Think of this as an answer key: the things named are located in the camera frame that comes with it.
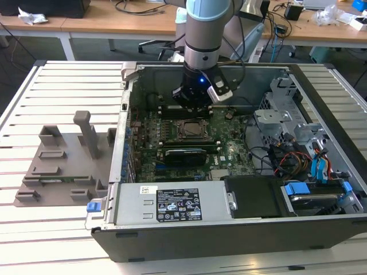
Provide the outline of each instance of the barcode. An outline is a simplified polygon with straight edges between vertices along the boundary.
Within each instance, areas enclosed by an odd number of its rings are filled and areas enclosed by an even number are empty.
[[[200,211],[192,211],[192,212],[188,212],[188,216],[200,216],[201,212]]]

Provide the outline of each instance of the screw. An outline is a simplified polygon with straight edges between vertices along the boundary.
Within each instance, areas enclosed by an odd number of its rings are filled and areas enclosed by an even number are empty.
[[[237,206],[234,202],[229,202],[229,209],[231,209],[232,211],[237,210]]]

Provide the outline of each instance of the robotic arm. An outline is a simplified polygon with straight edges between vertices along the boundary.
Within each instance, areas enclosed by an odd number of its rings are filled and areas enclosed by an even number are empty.
[[[230,98],[237,83],[227,81],[217,62],[225,25],[245,0],[165,0],[188,12],[181,86],[173,98],[193,112]]]

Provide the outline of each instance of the motherboard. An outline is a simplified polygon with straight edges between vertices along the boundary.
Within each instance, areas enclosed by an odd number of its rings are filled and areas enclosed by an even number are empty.
[[[244,116],[228,107],[190,114],[176,107],[132,112],[136,182],[220,180],[254,174],[243,141]]]

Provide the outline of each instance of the cpu socket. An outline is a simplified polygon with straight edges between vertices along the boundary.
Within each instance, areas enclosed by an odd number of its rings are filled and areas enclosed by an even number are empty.
[[[182,120],[177,122],[178,139],[180,140],[210,140],[205,120]]]

